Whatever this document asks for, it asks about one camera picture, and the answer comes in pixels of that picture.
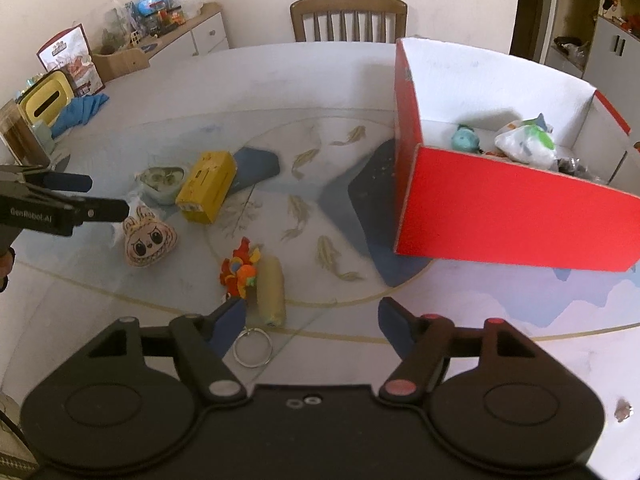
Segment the left hand black glove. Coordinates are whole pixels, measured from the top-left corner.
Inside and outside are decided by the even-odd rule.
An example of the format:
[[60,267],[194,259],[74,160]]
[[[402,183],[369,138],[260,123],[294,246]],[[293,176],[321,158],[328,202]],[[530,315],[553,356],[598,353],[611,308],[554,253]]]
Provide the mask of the left hand black glove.
[[9,247],[8,251],[0,257],[0,292],[4,292],[9,284],[9,275],[13,270],[14,262],[15,252],[12,247]]

